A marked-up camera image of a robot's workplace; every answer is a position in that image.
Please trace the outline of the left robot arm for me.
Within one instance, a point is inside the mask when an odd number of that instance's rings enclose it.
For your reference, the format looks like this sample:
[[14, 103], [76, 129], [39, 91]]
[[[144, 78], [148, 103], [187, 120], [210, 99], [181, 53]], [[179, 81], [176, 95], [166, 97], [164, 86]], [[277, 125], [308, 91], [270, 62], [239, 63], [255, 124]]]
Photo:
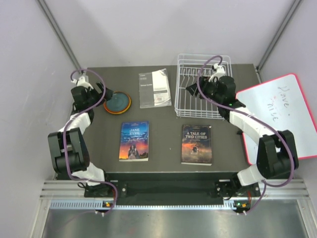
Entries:
[[106, 197], [114, 194], [112, 184], [107, 181], [106, 172], [91, 161], [83, 138], [85, 130], [94, 119], [94, 104], [98, 106], [110, 100], [113, 91], [104, 88], [98, 93], [90, 83], [79, 83], [71, 89], [72, 112], [66, 125], [48, 135], [48, 143], [54, 171], [59, 175], [71, 175], [77, 185], [85, 190], [86, 197]]

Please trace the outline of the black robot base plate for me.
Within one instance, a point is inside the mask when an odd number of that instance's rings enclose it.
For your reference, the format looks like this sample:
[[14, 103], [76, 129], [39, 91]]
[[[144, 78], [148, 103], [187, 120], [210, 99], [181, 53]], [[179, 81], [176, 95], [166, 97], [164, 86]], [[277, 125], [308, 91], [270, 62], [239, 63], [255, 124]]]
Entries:
[[260, 193], [256, 190], [258, 184], [248, 185], [241, 190], [234, 190], [229, 181], [202, 180], [169, 180], [169, 181], [125, 181], [117, 184], [119, 198], [128, 198], [144, 194], [203, 194], [212, 198], [244, 196], [248, 192], [252, 196]]

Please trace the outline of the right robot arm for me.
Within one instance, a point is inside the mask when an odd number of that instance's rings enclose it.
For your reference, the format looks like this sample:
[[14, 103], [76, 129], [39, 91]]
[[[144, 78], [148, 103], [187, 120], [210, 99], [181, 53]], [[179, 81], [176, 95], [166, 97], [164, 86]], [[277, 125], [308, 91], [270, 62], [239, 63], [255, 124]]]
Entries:
[[200, 76], [186, 90], [193, 97], [216, 105], [225, 120], [241, 129], [258, 146], [256, 163], [235, 173], [230, 179], [235, 195], [243, 196], [250, 185], [266, 179], [289, 175], [284, 184], [291, 181], [299, 166], [293, 133], [289, 130], [277, 131], [252, 115], [246, 105], [236, 98], [236, 85], [232, 77], [223, 76], [214, 81], [211, 77]]

